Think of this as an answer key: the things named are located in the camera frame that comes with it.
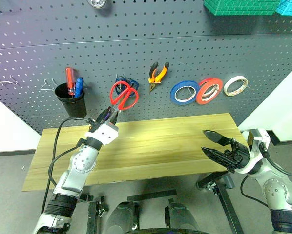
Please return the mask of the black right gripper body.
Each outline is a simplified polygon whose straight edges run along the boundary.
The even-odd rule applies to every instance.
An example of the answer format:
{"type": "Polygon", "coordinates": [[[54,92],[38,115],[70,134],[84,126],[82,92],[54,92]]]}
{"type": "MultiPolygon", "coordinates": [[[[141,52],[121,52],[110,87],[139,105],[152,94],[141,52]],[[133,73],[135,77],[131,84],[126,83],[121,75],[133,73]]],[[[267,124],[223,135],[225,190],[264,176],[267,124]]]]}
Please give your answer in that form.
{"type": "Polygon", "coordinates": [[[231,146],[231,150],[224,151],[224,167],[234,172],[235,169],[242,169],[247,165],[250,160],[250,154],[245,145],[235,141],[233,138],[225,138],[223,145],[231,146]]]}

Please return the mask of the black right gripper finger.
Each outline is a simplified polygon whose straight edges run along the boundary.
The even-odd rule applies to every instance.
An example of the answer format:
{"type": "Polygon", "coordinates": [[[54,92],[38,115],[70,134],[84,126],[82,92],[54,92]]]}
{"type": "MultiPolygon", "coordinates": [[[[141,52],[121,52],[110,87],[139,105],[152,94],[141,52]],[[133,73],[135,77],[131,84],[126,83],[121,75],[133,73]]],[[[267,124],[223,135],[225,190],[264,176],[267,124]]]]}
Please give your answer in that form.
{"type": "Polygon", "coordinates": [[[222,165],[223,167],[225,167],[228,170],[230,169],[230,159],[224,153],[222,153],[218,150],[206,148],[206,147],[202,147],[201,150],[212,161],[222,165]]]}
{"type": "Polygon", "coordinates": [[[227,138],[225,136],[223,136],[222,134],[216,132],[216,131],[212,131],[212,130],[203,130],[203,134],[211,141],[222,145],[222,146],[226,146],[226,145],[230,145],[231,144],[231,139],[227,138]]]}

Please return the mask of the blue tape roll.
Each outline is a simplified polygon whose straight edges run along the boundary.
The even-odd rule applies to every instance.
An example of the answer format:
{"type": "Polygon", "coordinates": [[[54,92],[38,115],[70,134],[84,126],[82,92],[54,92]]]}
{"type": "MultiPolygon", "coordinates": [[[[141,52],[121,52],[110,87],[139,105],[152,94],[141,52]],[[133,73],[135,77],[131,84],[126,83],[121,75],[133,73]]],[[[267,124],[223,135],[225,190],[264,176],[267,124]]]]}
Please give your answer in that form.
{"type": "Polygon", "coordinates": [[[171,91],[170,91],[170,99],[172,101],[172,103],[176,104],[176,105],[188,105],[193,103],[196,100],[196,96],[198,94],[198,91],[200,90],[200,87],[198,85],[197,82],[193,81],[193,80],[184,80],[181,81],[177,84],[175,84],[171,91]],[[193,94],[186,98],[186,99],[179,99],[177,98],[177,93],[183,89],[183,88],[189,88],[193,90],[193,94]]]}

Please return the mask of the green ribbed box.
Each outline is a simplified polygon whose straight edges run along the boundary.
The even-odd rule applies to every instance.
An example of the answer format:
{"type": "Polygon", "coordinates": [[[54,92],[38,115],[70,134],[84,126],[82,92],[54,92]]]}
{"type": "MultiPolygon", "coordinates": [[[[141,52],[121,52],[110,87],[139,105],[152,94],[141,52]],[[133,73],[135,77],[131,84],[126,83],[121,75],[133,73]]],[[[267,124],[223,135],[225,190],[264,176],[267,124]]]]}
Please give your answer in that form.
{"type": "Polygon", "coordinates": [[[215,16],[272,15],[280,0],[203,0],[215,16]]]}

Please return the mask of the blue handled tool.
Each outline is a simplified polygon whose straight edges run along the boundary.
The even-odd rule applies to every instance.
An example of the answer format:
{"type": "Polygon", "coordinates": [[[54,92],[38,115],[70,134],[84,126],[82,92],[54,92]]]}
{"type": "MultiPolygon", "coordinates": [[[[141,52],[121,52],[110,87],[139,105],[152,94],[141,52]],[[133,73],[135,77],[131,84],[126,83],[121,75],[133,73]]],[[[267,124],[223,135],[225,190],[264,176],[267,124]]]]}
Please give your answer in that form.
{"type": "Polygon", "coordinates": [[[84,80],[83,80],[82,77],[79,77],[79,78],[76,79],[74,98],[77,98],[82,94],[82,92],[83,92],[83,82],[84,82],[84,80]]]}

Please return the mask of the blue handled scissors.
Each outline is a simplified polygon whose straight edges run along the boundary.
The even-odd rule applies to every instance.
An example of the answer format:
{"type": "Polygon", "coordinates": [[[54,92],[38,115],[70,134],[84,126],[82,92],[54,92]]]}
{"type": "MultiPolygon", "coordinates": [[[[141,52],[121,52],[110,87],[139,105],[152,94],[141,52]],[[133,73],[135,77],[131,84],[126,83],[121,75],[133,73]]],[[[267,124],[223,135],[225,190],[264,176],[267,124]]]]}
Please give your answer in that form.
{"type": "MultiPolygon", "coordinates": [[[[133,87],[134,89],[138,90],[139,83],[133,79],[126,78],[125,76],[117,76],[115,79],[115,82],[123,81],[129,84],[130,87],[133,87]]],[[[117,84],[115,87],[116,93],[119,95],[122,91],[124,91],[127,88],[127,85],[125,84],[117,84]]]]}

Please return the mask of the red handled scissors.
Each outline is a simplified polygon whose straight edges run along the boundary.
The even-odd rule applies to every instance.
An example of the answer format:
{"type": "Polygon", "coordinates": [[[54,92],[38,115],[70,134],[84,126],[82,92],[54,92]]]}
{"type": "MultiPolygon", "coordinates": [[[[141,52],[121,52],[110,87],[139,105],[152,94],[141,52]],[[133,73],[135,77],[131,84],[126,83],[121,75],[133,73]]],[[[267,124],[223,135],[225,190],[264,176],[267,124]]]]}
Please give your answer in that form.
{"type": "Polygon", "coordinates": [[[117,115],[119,111],[126,111],[135,106],[139,101],[139,93],[134,87],[131,87],[129,83],[120,80],[111,86],[109,101],[109,117],[113,117],[117,115]],[[123,86],[124,89],[115,96],[114,93],[116,92],[117,86],[123,86]]]}

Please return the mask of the white tape roll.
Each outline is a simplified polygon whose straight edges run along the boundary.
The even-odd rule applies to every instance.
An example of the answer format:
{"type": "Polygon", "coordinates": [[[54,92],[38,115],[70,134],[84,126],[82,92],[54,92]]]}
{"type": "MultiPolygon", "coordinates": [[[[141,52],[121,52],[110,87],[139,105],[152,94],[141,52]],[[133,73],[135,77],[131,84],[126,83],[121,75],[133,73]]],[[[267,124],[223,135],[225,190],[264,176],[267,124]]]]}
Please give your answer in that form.
{"type": "Polygon", "coordinates": [[[233,96],[236,96],[236,95],[240,94],[241,92],[243,92],[247,88],[248,83],[249,83],[249,81],[246,77],[235,76],[235,77],[232,77],[230,80],[228,80],[225,83],[225,85],[223,87],[223,91],[227,96],[233,97],[233,96]],[[229,92],[229,87],[238,81],[242,82],[242,85],[239,88],[229,92]]]}

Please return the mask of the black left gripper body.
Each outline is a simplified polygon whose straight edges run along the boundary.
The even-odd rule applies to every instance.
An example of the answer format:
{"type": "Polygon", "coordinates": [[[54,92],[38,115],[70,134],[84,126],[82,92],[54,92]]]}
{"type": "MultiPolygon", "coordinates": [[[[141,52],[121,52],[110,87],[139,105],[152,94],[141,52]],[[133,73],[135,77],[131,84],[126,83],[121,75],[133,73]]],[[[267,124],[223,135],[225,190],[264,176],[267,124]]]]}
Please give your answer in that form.
{"type": "Polygon", "coordinates": [[[103,119],[97,119],[96,120],[96,126],[97,127],[100,127],[101,125],[103,125],[103,124],[116,124],[116,122],[117,122],[117,120],[116,119],[108,119],[108,120],[103,120],[103,119]]]}

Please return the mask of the dark grey perforated pegboard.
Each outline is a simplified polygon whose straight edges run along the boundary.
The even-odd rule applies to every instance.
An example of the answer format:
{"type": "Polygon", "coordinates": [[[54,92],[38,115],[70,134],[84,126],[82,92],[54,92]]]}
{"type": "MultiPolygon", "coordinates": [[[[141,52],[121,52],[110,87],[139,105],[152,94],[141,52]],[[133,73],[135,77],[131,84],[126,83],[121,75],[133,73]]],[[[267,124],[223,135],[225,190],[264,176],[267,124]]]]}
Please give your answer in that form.
{"type": "Polygon", "coordinates": [[[211,14],[203,0],[0,0],[0,101],[36,132],[56,127],[67,112],[44,79],[65,82],[65,68],[84,79],[87,113],[109,105],[116,76],[139,83],[140,100],[119,121],[229,113],[236,124],[292,70],[292,17],[211,14]],[[149,92],[149,70],[167,74],[149,92]],[[234,97],[219,94],[206,105],[179,106],[170,91],[184,80],[242,75],[248,87],[234,97]]]}

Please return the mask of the yellow black needle-nose pliers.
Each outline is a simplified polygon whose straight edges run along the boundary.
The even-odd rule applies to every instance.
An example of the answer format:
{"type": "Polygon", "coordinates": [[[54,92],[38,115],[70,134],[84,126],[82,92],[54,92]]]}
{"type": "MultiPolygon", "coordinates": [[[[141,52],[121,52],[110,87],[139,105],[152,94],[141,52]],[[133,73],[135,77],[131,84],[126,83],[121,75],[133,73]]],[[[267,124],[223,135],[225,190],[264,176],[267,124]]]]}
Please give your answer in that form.
{"type": "Polygon", "coordinates": [[[157,71],[159,66],[158,62],[154,62],[149,70],[149,92],[151,92],[158,84],[161,84],[162,79],[167,74],[169,69],[169,62],[165,62],[162,70],[160,72],[157,71]]]}

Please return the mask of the black partition base strip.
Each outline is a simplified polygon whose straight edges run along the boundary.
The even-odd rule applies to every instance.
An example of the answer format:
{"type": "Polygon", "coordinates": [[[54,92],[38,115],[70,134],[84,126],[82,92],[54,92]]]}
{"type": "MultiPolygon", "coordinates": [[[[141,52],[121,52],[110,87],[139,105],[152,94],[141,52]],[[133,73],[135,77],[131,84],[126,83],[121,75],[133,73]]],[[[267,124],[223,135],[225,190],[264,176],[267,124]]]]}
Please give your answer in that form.
{"type": "Polygon", "coordinates": [[[273,132],[273,130],[267,130],[267,133],[270,136],[271,142],[273,143],[274,146],[276,145],[290,145],[292,144],[292,140],[288,141],[281,141],[277,135],[273,132]]]}

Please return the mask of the red handled screwdriver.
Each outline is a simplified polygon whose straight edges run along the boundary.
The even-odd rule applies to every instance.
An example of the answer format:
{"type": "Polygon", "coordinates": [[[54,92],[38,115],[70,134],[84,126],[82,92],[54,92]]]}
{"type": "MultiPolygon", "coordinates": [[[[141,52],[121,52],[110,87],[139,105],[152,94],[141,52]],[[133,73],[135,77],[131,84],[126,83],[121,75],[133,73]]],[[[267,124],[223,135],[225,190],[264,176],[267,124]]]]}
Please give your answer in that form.
{"type": "Polygon", "coordinates": [[[68,89],[68,94],[71,96],[75,95],[75,76],[74,69],[71,67],[65,68],[66,86],[68,89]]]}

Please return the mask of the red tape roll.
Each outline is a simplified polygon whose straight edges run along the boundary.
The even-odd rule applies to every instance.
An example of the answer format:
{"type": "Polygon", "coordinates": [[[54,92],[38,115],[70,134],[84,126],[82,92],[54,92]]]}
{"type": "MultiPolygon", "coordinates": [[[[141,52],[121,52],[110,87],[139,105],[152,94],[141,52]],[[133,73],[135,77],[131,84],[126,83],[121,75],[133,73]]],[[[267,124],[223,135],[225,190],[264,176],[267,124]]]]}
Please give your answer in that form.
{"type": "Polygon", "coordinates": [[[205,78],[198,83],[199,91],[196,102],[205,105],[213,101],[223,88],[223,81],[220,78],[205,78]]]}

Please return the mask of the cyan ribbed box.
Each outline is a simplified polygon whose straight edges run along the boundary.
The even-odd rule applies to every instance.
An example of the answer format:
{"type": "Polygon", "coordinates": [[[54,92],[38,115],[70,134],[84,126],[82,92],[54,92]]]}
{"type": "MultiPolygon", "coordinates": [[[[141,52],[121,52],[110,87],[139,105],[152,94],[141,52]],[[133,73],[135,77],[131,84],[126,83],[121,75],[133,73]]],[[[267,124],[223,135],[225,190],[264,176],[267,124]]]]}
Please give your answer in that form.
{"type": "Polygon", "coordinates": [[[283,16],[292,16],[292,0],[280,0],[276,12],[283,16]]]}

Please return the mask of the dark grey rounded shape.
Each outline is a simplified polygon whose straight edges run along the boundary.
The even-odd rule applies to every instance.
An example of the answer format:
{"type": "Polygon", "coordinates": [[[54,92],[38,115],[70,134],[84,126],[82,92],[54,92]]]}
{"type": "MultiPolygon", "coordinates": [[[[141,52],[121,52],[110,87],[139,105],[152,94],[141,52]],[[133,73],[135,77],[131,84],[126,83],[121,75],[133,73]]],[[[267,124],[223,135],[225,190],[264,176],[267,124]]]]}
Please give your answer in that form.
{"type": "Polygon", "coordinates": [[[164,211],[165,225],[171,229],[198,230],[198,224],[190,210],[182,203],[168,200],[164,211]]]}
{"type": "Polygon", "coordinates": [[[124,201],[109,216],[103,234],[126,234],[139,229],[139,204],[124,201]]]}

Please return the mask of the round silver object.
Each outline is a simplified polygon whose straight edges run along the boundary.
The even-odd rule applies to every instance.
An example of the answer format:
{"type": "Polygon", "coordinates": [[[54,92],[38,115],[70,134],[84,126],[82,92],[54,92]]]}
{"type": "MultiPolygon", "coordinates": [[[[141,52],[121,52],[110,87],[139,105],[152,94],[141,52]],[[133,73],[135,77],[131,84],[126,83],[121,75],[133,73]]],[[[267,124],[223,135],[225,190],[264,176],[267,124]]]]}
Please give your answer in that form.
{"type": "Polygon", "coordinates": [[[101,9],[106,5],[107,0],[87,0],[88,4],[95,9],[101,9]]]}

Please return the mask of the black plastic cup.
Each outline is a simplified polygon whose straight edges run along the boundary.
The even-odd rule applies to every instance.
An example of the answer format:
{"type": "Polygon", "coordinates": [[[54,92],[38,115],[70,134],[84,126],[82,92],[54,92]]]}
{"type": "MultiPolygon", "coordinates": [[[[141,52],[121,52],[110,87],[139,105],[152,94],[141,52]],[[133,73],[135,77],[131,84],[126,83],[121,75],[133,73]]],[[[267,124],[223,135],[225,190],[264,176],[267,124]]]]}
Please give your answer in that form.
{"type": "Polygon", "coordinates": [[[58,85],[55,89],[55,95],[70,117],[84,118],[87,115],[85,105],[85,92],[82,91],[78,97],[72,97],[68,94],[68,88],[65,83],[58,85]]]}

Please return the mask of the black metal table frame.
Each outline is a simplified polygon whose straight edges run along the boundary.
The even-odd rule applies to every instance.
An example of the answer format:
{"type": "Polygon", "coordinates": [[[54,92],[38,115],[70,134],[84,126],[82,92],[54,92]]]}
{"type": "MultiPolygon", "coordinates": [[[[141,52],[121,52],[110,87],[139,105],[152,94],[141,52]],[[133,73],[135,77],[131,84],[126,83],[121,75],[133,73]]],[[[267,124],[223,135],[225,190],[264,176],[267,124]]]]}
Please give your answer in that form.
{"type": "MultiPolygon", "coordinates": [[[[228,172],[213,172],[207,177],[196,181],[195,185],[197,189],[209,189],[210,191],[213,191],[213,193],[218,196],[222,204],[232,233],[244,234],[238,216],[227,193],[227,189],[232,189],[235,187],[233,180],[230,177],[230,174],[228,172]]],[[[135,202],[165,196],[173,196],[176,194],[176,190],[173,189],[148,194],[128,196],[127,199],[129,201],[135,202]]],[[[84,195],[84,197],[85,201],[89,202],[86,234],[98,234],[98,220],[108,211],[108,206],[105,203],[105,197],[101,196],[98,198],[94,198],[94,196],[92,195],[84,195]]]]}

